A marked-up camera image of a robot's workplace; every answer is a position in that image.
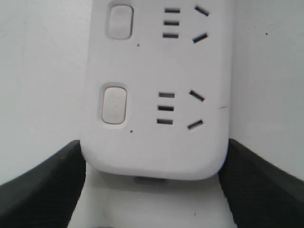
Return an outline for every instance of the power strip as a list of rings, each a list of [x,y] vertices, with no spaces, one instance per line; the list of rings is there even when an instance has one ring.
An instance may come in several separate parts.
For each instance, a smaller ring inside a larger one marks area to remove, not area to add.
[[[198,180],[227,152],[233,0],[94,0],[81,147],[98,170]]]

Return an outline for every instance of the electrical outlet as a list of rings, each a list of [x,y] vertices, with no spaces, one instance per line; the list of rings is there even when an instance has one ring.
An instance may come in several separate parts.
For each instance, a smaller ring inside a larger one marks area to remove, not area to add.
[[[227,151],[232,0],[94,0],[84,158],[98,170],[199,180]]]

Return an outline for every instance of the white power strip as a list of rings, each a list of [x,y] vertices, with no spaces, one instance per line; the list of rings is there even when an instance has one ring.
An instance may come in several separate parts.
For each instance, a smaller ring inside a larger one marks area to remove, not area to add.
[[[95,0],[81,147],[98,170],[198,180],[228,144],[233,0]]]

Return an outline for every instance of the power switch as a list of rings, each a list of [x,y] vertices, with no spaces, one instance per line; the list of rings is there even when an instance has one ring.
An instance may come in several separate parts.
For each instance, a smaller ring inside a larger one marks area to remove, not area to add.
[[[117,5],[111,9],[109,35],[113,39],[128,39],[132,34],[133,8]]]
[[[127,91],[121,87],[108,87],[104,91],[102,119],[107,124],[121,124],[125,117]]]

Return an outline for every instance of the white surface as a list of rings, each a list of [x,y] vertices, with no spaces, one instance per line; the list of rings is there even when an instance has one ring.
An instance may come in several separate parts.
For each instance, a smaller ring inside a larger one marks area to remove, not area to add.
[[[104,90],[102,120],[107,124],[121,124],[124,121],[127,91],[120,87]]]
[[[126,5],[111,8],[109,18],[109,35],[113,39],[128,39],[132,33],[133,9]]]
[[[230,133],[304,180],[303,3],[237,0]],[[0,0],[0,184],[79,138],[90,17],[88,0]],[[69,228],[198,226],[195,213],[235,228],[216,178],[157,189],[86,175]]]
[[[128,40],[105,33],[112,4],[93,1],[80,137],[86,161],[100,171],[131,176],[201,180],[216,174],[228,144],[233,2],[133,0]],[[208,9],[208,17],[195,10],[197,4]],[[168,5],[181,13],[164,13]],[[180,26],[164,26],[166,19],[179,20]],[[163,38],[163,32],[179,38]],[[206,39],[193,43],[204,33]],[[109,86],[128,92],[120,125],[107,124],[98,114]],[[191,90],[205,100],[191,96]],[[159,92],[175,97],[159,97]],[[174,106],[174,111],[158,111],[158,105]],[[173,125],[157,124],[158,118]],[[199,120],[204,124],[187,128]]]

